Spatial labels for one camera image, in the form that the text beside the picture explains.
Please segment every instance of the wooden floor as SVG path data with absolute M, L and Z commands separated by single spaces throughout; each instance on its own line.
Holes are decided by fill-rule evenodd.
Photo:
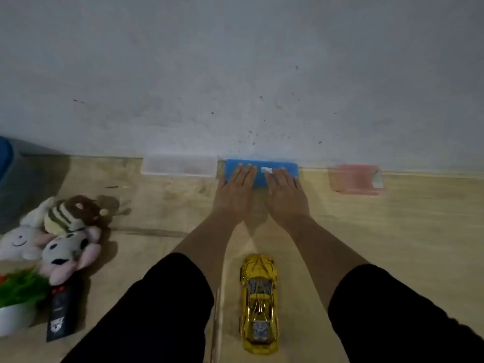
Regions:
M 214 179 L 140 174 L 140 160 L 36 157 L 49 183 L 44 196 L 83 194 L 117 212 L 100 262 L 90 271 L 82 328 L 45 343 L 45 316 L 0 339 L 2 362 L 59 361 L 127 288 L 169 253 L 210 212 Z M 383 196 L 341 195 L 324 170 L 302 169 L 314 218 L 369 261 L 484 335 L 484 180 L 471 176 L 385 173 Z M 345 362 L 346 355 L 291 239 L 265 210 L 256 190 L 253 213 L 227 248 L 218 317 L 207 326 L 205 361 Z M 257 357 L 242 349 L 239 268 L 252 252 L 279 269 L 279 351 Z M 21 264 L 1 262 L 0 272 Z

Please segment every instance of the pink container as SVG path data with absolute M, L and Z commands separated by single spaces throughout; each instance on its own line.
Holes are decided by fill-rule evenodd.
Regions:
M 380 195 L 385 192 L 380 167 L 370 164 L 342 164 L 330 171 L 334 191 L 353 195 Z

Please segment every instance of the yellow toy car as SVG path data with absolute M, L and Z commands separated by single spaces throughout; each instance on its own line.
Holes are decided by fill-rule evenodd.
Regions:
M 242 315 L 239 329 L 244 349 L 252 354 L 277 351 L 277 269 L 264 255 L 249 255 L 240 268 Z

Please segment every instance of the hand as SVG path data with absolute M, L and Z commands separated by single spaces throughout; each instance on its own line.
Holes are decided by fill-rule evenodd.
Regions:
M 234 225 L 244 220 L 250 210 L 251 189 L 256 174 L 256 166 L 247 164 L 242 168 L 242 164 L 239 164 L 227 183 L 221 176 L 215 193 L 212 214 L 218 214 L 224 219 L 233 221 Z
M 269 186 L 269 213 L 275 222 L 289 234 L 303 218 L 311 217 L 306 194 L 297 177 L 292 178 L 285 170 L 274 169 L 273 175 L 266 173 Z

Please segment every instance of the green plant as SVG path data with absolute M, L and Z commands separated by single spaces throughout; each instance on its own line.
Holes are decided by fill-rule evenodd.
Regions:
M 0 278 L 0 308 L 47 297 L 49 281 L 32 269 L 17 270 Z

